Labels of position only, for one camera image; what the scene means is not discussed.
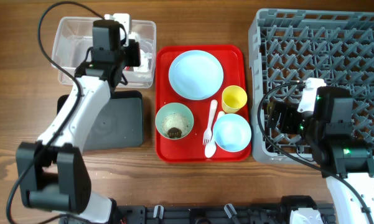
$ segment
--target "wooden table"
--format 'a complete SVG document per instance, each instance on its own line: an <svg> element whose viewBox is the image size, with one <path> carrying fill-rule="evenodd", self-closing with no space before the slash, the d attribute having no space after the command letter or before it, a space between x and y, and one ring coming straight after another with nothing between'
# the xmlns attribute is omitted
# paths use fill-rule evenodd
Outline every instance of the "wooden table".
<svg viewBox="0 0 374 224"><path fill-rule="evenodd" d="M34 142L55 117L57 99L69 93L37 46L37 23L52 0L0 1L0 223L8 193L17 178L15 151L21 141ZM234 44L245 56L249 93L248 29L263 7L338 11L374 11L374 1L86 1L102 14L127 12L154 21L157 49L168 45ZM42 38L51 54L63 16L91 16L79 7L61 6L44 21ZM278 202L283 195L310 195L331 202L320 173L304 166L255 162L170 165L154 152L155 88L144 97L145 142L141 147L87 152L84 160L93 190L119 205L224 205ZM19 193L13 214L20 223L36 223L52 213L25 209Z"/></svg>

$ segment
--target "plate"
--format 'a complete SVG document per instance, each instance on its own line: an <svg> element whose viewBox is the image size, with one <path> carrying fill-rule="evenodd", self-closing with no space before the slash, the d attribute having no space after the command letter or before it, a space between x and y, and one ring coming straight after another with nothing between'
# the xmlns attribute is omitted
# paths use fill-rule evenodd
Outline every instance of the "plate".
<svg viewBox="0 0 374 224"><path fill-rule="evenodd" d="M180 54L169 69L171 87L188 100L204 100L213 96L220 89L223 79L220 62L202 50Z"/></svg>
<svg viewBox="0 0 374 224"><path fill-rule="evenodd" d="M237 114L223 115L214 124L213 138L220 148L228 152L242 151L250 143L250 125Z"/></svg>

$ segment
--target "plastic spoon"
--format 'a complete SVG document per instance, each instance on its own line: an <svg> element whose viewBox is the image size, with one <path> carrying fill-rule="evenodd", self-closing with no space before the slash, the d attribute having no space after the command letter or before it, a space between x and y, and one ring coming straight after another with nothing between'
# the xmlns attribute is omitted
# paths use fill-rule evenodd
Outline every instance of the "plastic spoon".
<svg viewBox="0 0 374 224"><path fill-rule="evenodd" d="M216 121L219 118L221 118L224 114L225 114L224 111L218 112ZM214 155L214 153L216 152L217 146L216 146L216 142L214 141L214 135L215 135L215 133L213 134L212 139L210 140L209 144L207 144L206 147L205 147L206 158L211 158Z"/></svg>

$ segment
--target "light blue bowl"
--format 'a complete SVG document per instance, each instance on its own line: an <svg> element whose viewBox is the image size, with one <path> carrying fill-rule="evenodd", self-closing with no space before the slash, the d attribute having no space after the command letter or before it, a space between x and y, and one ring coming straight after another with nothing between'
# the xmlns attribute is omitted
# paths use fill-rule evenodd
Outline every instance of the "light blue bowl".
<svg viewBox="0 0 374 224"><path fill-rule="evenodd" d="M237 114L226 114L216 121L213 138L220 148L228 152L239 152L251 139L249 123Z"/></svg>
<svg viewBox="0 0 374 224"><path fill-rule="evenodd" d="M223 79L223 68L217 58L201 50L180 54L169 69L171 87L188 100L213 96L220 89Z"/></svg>
<svg viewBox="0 0 374 224"><path fill-rule="evenodd" d="M182 139L191 132L192 127L194 126L194 116L191 110L187 106L181 103L166 104L157 112L156 117L155 117L156 129L159 132L159 134L161 134L163 137L170 139L170 140L177 140L177 139L169 138L167 133L163 132L162 130L162 123L164 121L164 118L166 116L169 116L172 113L180 113L181 115L185 116L189 122L187 133L182 133L182 137L177 138L177 139Z"/></svg>

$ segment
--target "yellow cup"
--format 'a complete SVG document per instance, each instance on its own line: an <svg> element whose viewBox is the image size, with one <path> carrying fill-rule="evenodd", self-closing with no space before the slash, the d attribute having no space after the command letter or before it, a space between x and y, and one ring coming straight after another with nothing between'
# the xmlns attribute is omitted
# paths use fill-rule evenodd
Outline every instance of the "yellow cup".
<svg viewBox="0 0 374 224"><path fill-rule="evenodd" d="M222 94L222 108L226 113L236 113L248 101L246 91L240 86L228 86Z"/></svg>

